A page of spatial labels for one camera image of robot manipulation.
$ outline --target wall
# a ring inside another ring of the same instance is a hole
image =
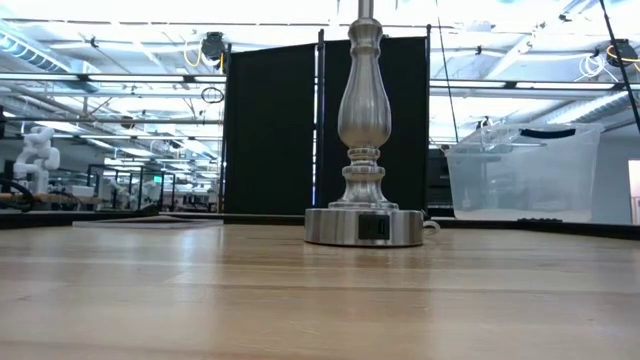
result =
[[[631,224],[629,160],[640,160],[640,134],[635,124],[602,134],[593,187],[592,222]]]
[[[60,169],[86,172],[89,164],[104,163],[104,154],[94,147],[54,139],[54,146],[60,150]],[[0,169],[4,160],[15,160],[22,151],[22,141],[0,140]]]

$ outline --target black room divider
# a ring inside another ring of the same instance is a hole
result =
[[[311,207],[315,45],[231,55],[224,212],[302,215]]]
[[[351,57],[348,41],[325,43],[324,135],[318,207],[344,192],[341,169],[349,164],[338,136],[338,112]],[[426,210],[427,61],[424,38],[386,38],[381,42],[380,72],[391,105],[392,133],[378,163],[387,170],[382,190],[403,210]]]

